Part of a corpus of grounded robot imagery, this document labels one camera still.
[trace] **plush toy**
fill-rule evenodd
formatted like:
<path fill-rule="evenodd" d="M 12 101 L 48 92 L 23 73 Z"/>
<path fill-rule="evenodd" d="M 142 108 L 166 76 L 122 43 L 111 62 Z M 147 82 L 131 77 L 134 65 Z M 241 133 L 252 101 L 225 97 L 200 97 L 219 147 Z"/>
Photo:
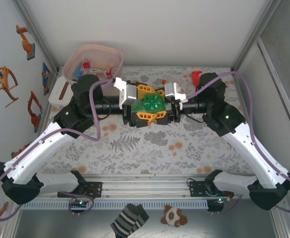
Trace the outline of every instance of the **plush toy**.
<path fill-rule="evenodd" d="M 170 205 L 165 206 L 165 216 L 161 219 L 163 224 L 168 224 L 170 227 L 184 226 L 188 223 L 186 216 L 182 214 L 180 209 Z"/>

